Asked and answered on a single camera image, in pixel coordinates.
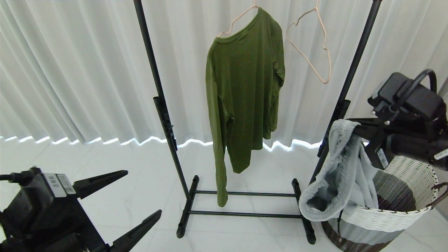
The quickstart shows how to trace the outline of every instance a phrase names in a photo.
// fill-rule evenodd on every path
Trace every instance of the curtain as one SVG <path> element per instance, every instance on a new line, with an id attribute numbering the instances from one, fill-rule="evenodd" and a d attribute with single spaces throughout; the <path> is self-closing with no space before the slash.
<path id="1" fill-rule="evenodd" d="M 144 0 L 148 30 L 179 144 L 211 141 L 205 63 L 213 39 L 252 0 Z M 272 139 L 319 142 L 364 28 L 371 1 L 320 1 L 332 79 L 322 84 L 305 59 L 284 40 L 286 77 L 278 128 Z M 283 33 L 315 1 L 258 0 Z M 164 139 L 152 97 L 157 96 L 134 4 L 122 1 L 0 2 L 0 135 L 47 136 L 53 141 L 141 143 Z M 347 99 L 349 117 L 368 117 L 366 102 L 393 72 L 414 78 L 432 68 L 440 95 L 448 76 L 448 1 L 383 1 Z M 235 22 L 237 31 L 256 9 Z M 325 78 L 323 32 L 315 13 L 288 37 Z"/>

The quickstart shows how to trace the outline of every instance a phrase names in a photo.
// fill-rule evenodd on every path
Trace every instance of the black metal rack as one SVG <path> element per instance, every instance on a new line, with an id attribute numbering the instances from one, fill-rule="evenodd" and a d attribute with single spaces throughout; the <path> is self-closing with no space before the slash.
<path id="1" fill-rule="evenodd" d="M 320 172 L 323 163 L 328 154 L 328 133 L 331 125 L 335 120 L 343 118 L 347 109 L 350 105 L 350 101 L 346 100 L 347 92 L 350 88 L 350 85 L 353 81 L 353 78 L 356 73 L 356 69 L 358 68 L 359 62 L 362 57 L 362 53 L 364 52 L 364 48 L 366 47 L 367 41 L 369 39 L 370 32 L 372 30 L 373 24 L 375 22 L 376 15 L 379 10 L 379 6 L 381 4 L 381 0 L 373 0 L 372 6 L 370 8 L 369 15 L 367 17 L 366 24 L 364 26 L 364 30 L 362 32 L 361 38 L 359 40 L 358 47 L 355 52 L 355 56 L 353 57 L 352 64 L 350 66 L 349 72 L 345 79 L 344 85 L 340 92 L 336 107 L 333 111 L 333 115 L 328 124 L 327 131 L 325 133 L 323 142 L 319 148 L 318 157 L 319 161 L 314 170 L 313 176 L 311 177 L 311 182 L 315 180 L 316 175 Z M 190 190 L 188 190 L 187 183 L 185 182 L 185 177 L 182 172 L 181 164 L 179 162 L 179 158 L 177 156 L 177 145 L 176 139 L 174 137 L 174 133 L 172 130 L 171 121 L 168 114 L 168 108 L 166 106 L 164 92 L 162 89 L 162 84 L 160 81 L 159 71 L 157 70 L 157 64 L 154 57 L 154 52 L 151 45 L 151 39 L 148 32 L 148 27 L 146 25 L 145 14 L 143 11 L 143 6 L 141 0 L 134 0 L 135 10 L 137 12 L 138 22 L 140 24 L 140 30 L 142 32 L 143 41 L 146 47 L 146 53 L 148 54 L 149 63 L 151 65 L 152 74 L 154 77 L 155 86 L 157 88 L 157 93 L 159 96 L 154 97 L 154 103 L 157 108 L 160 122 L 162 123 L 162 127 L 165 133 L 165 137 L 167 139 L 167 143 L 171 152 L 171 156 L 174 161 L 174 165 L 176 166 L 177 173 L 179 175 L 179 179 L 182 184 L 182 189 L 185 193 L 186 204 L 184 211 L 181 216 L 181 221 L 179 222 L 177 229 L 177 237 L 182 238 L 185 234 L 185 229 L 188 223 L 188 218 L 191 214 L 204 214 L 204 215 L 227 215 L 227 216 L 248 216 L 248 217 L 274 217 L 274 218 L 295 218 L 302 219 L 303 226 L 305 228 L 306 237 L 310 244 L 316 243 L 316 236 L 314 234 L 313 226 L 311 222 L 305 219 L 300 214 L 272 214 L 272 213 L 238 213 L 238 212 L 215 212 L 215 211 L 193 211 L 191 210 L 194 202 L 194 197 L 196 194 L 216 194 L 216 191 L 202 191 L 197 190 L 199 184 L 199 176 L 195 175 L 193 178 L 193 182 L 191 184 Z M 295 197 L 296 201 L 299 201 L 300 198 L 300 187 L 297 179 L 292 180 L 292 186 L 294 193 L 262 193 L 262 192 L 241 192 L 241 191 L 229 191 L 229 195 L 246 195 L 246 196 L 274 196 L 274 197 Z"/>

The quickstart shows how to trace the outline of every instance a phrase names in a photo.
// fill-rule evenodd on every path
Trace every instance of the fuzzy gray fabric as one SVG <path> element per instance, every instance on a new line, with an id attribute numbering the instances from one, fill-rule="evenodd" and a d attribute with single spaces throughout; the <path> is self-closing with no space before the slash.
<path id="1" fill-rule="evenodd" d="M 361 137 L 353 130 L 358 122 L 335 121 L 328 136 L 329 157 L 316 181 L 300 196 L 301 214 L 314 222 L 327 221 L 344 213 L 351 214 L 356 206 L 378 208 L 373 167 L 364 151 Z"/>

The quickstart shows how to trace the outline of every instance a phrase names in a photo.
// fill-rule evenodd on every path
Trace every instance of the white tile floor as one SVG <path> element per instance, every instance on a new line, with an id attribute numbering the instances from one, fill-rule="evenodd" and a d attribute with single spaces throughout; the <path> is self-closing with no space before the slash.
<path id="1" fill-rule="evenodd" d="M 276 148 L 253 151 L 252 163 L 242 174 L 228 172 L 228 190 L 292 193 L 291 181 L 297 178 L 304 188 L 317 162 L 317 149 L 296 146 L 286 152 Z M 195 174 L 199 189 L 215 189 L 212 146 L 190 143 L 178 155 L 188 186 Z M 113 240 L 138 225 L 145 217 L 162 209 L 162 217 L 133 251 L 142 252 L 276 252 L 338 251 L 326 238 L 318 223 L 313 223 L 318 241 L 309 245 L 302 222 L 294 219 L 192 215 L 184 238 L 176 237 L 177 224 L 185 197 L 167 144 L 150 141 L 142 146 L 131 143 L 89 145 L 68 142 L 0 140 L 0 173 L 26 170 L 32 165 L 44 172 L 65 173 L 71 182 L 116 170 L 129 175 L 81 200 L 85 211 L 103 239 Z M 0 184 L 0 209 L 18 191 L 15 184 Z M 200 195 L 194 209 L 247 211 L 259 213 L 298 213 L 290 198 L 230 196 L 221 209 L 213 195 Z M 386 252 L 448 251 L 448 222 L 432 211 L 422 217 L 386 249 Z"/>

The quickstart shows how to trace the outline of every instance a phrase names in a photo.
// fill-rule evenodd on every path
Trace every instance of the basket handle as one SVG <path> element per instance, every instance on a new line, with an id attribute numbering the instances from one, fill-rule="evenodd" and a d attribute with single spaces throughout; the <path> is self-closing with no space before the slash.
<path id="1" fill-rule="evenodd" d="M 440 196 L 439 198 L 437 198 L 436 200 L 434 200 L 432 203 L 429 203 L 427 205 L 427 207 L 431 207 L 431 210 L 434 209 L 434 207 L 440 203 L 442 200 L 444 200 L 447 196 L 448 196 L 448 182 L 444 182 L 444 183 L 440 183 L 437 184 L 435 186 L 433 186 L 432 189 L 438 189 L 440 190 L 442 187 L 446 186 L 447 190 L 442 194 L 442 196 Z"/>

